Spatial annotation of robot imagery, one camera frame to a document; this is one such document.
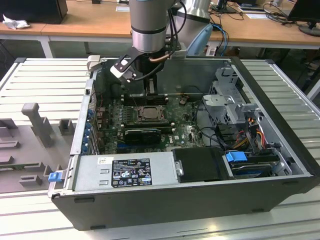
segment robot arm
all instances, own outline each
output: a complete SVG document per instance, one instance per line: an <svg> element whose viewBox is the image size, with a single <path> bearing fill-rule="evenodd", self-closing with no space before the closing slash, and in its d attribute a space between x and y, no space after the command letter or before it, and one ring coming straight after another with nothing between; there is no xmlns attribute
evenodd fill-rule
<svg viewBox="0 0 320 240"><path fill-rule="evenodd" d="M210 0L184 0L185 5L181 2L183 8L174 21L170 8L179 1L182 0L130 0L132 47L110 69L117 78L124 77L128 82L144 80L145 90L151 80L152 89L156 89L156 73L176 50L178 38L191 55L200 53L212 32L208 15ZM168 18L170 42L166 42ZM132 65L142 77L137 78Z"/></svg>
<svg viewBox="0 0 320 240"><path fill-rule="evenodd" d="M117 78L125 77L127 81L135 80L136 75L130 69L132 64L143 74L139 80L152 78L163 68L163 61L168 58L166 56L168 49L165 48L167 12L169 20L173 21L169 9L178 1L130 0L132 48L111 68L110 71Z"/></svg>

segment aluminum profile table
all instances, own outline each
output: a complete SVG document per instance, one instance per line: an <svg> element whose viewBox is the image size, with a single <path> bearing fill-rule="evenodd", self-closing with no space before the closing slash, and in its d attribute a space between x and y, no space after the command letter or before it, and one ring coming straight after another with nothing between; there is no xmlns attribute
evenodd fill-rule
<svg viewBox="0 0 320 240"><path fill-rule="evenodd" d="M77 123L86 81L86 58L18 58L0 81L0 118L29 125L24 103L38 103L39 114L51 124L60 119Z"/></svg>
<svg viewBox="0 0 320 240"><path fill-rule="evenodd" d="M280 70L265 60L243 60L243 64L271 102L300 138L315 160L320 160L320 111ZM244 89L254 102L247 89Z"/></svg>
<svg viewBox="0 0 320 240"><path fill-rule="evenodd" d="M29 64L28 66L37 64L37 72L51 72L52 67L49 66L58 66L58 61L60 61L60 64L64 62L69 66L69 70L66 71L62 70L64 68L57 67L56 69L59 69L59 71L55 73L58 74L59 72L62 75L62 72L64 72L65 79L68 79L67 83L71 84L71 79L76 80L78 77L85 81L86 71L81 71L81 76L74 76L78 70L71 70L71 66L74 63L84 65L86 59L57 59L55 63L47 59L27 59L25 63ZM320 163L319 142L317 141L317 139L320 139L320 134L318 134L320 124L317 107L274 64L260 60L248 60L243 61L243 63ZM12 80L17 76L14 76L13 73L19 72L22 66L23 64L15 63L10 69L11 73L9 72L0 82L0 88L1 84L3 87L3 85L7 86L9 83L14 83ZM42 76L43 78L51 78L51 81L56 84L65 83L63 76L52 77L48 76L47 73L43 74L45 74L45 76ZM26 80L30 76L18 76L17 78L20 77ZM53 240L57 238L81 240L315 240L319 239L320 236L319 186L306 194L289 197L270 212L86 232L77 231L73 228L72 224L48 198L45 190L1 194L0 206L0 239L6 240Z"/></svg>

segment blue latch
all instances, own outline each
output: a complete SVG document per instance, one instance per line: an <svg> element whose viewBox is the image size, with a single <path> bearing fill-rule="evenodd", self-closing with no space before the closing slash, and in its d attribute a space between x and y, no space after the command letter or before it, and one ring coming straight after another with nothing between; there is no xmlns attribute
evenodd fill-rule
<svg viewBox="0 0 320 240"><path fill-rule="evenodd" d="M51 182L62 182L62 172L52 172L49 174L48 181Z"/></svg>
<svg viewBox="0 0 320 240"><path fill-rule="evenodd" d="M225 155L228 162L246 162L248 161L246 154L243 151L230 151Z"/></svg>

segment black plastic cover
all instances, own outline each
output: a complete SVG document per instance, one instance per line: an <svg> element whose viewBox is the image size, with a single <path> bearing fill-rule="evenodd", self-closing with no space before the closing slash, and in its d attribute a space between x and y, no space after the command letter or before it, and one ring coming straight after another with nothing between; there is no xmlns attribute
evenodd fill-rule
<svg viewBox="0 0 320 240"><path fill-rule="evenodd" d="M183 176L180 183L211 182L228 180L229 175L216 147L176 148L173 150L175 162L181 162Z"/></svg>

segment warning label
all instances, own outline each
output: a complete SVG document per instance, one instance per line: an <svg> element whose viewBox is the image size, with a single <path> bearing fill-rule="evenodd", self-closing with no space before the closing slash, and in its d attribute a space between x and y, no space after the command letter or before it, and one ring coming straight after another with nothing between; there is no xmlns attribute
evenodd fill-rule
<svg viewBox="0 0 320 240"><path fill-rule="evenodd" d="M112 161L114 188L152 185L150 159L129 159Z"/></svg>

